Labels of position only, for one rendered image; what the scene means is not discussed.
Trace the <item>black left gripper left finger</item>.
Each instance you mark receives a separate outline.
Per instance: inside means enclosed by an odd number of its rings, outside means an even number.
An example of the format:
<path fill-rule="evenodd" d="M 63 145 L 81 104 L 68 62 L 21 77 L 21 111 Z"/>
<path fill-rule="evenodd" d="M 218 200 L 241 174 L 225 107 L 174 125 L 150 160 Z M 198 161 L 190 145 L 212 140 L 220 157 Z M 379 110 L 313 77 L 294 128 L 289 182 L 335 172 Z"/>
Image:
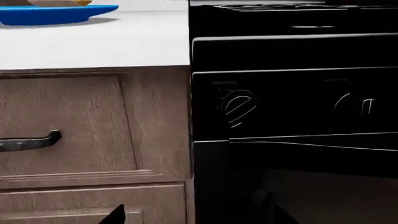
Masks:
<path fill-rule="evenodd" d="M 119 205 L 98 224 L 125 224 L 125 208 Z"/>

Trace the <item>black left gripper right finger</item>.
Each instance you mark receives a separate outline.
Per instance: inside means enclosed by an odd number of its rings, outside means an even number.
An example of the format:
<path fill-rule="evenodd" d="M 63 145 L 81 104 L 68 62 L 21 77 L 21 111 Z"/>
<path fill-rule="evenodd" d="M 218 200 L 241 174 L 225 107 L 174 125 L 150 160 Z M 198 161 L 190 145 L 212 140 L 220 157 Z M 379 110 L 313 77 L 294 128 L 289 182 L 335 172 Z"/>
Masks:
<path fill-rule="evenodd" d="M 272 203 L 269 224 L 299 224 L 299 222 L 279 205 Z"/>

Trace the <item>blue plate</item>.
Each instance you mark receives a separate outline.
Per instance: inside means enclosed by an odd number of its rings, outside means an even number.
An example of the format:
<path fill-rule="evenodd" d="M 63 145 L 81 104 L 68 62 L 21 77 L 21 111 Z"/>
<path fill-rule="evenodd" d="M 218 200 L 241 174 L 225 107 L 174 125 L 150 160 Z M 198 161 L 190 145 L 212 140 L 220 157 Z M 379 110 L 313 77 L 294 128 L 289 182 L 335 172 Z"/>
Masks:
<path fill-rule="evenodd" d="M 80 7 L 0 6 L 0 23 L 6 26 L 49 26 L 86 22 L 92 16 L 113 12 L 118 5 Z"/>

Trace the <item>frozen meat piece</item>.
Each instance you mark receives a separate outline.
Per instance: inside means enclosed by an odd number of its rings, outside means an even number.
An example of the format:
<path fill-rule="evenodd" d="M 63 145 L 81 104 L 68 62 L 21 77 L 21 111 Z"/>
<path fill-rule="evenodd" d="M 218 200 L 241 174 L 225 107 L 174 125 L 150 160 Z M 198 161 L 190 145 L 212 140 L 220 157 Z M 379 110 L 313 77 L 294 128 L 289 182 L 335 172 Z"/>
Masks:
<path fill-rule="evenodd" d="M 39 7 L 83 7 L 93 0 L 27 0 L 29 3 Z"/>

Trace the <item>wooden cabinet door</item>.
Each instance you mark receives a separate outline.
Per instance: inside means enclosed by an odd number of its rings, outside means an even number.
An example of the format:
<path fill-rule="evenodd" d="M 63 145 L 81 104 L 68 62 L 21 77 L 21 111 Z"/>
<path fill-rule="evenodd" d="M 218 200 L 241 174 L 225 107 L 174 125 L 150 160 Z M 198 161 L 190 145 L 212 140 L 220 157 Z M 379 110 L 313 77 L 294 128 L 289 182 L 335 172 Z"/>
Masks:
<path fill-rule="evenodd" d="M 181 184 L 0 193 L 0 224 L 98 224 L 124 205 L 126 224 L 186 224 Z"/>

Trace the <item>wooden drawer front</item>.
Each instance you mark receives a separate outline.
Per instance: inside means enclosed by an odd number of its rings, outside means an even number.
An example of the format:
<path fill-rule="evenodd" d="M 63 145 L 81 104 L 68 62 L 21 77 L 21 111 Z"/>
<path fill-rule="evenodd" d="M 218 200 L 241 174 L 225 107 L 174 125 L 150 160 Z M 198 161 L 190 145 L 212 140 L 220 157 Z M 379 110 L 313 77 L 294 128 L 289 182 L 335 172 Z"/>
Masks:
<path fill-rule="evenodd" d="M 0 139 L 62 134 L 0 152 L 0 189 L 190 178 L 188 67 L 0 71 Z"/>

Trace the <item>black stove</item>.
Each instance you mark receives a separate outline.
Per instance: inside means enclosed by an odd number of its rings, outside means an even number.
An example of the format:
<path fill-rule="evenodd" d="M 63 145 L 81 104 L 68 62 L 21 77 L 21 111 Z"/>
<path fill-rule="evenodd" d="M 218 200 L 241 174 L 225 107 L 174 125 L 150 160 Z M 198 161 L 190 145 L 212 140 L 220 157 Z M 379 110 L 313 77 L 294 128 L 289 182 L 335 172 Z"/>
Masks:
<path fill-rule="evenodd" d="M 398 0 L 188 0 L 196 224 L 398 224 Z M 230 128 L 223 98 L 256 109 Z M 367 116 L 333 107 L 375 98 Z"/>

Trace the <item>black stove knob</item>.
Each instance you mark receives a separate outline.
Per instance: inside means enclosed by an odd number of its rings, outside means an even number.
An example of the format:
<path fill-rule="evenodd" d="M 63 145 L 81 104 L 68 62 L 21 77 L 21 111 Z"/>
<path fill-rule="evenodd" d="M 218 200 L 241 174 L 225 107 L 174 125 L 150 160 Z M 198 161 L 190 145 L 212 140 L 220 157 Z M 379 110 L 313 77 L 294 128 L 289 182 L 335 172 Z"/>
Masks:
<path fill-rule="evenodd" d="M 247 90 L 231 91 L 223 98 L 223 115 L 230 128 L 243 124 L 244 118 L 256 107 L 256 97 Z"/>
<path fill-rule="evenodd" d="M 342 117 L 367 116 L 372 113 L 375 98 L 368 98 L 359 93 L 347 93 L 335 103 L 334 112 Z"/>

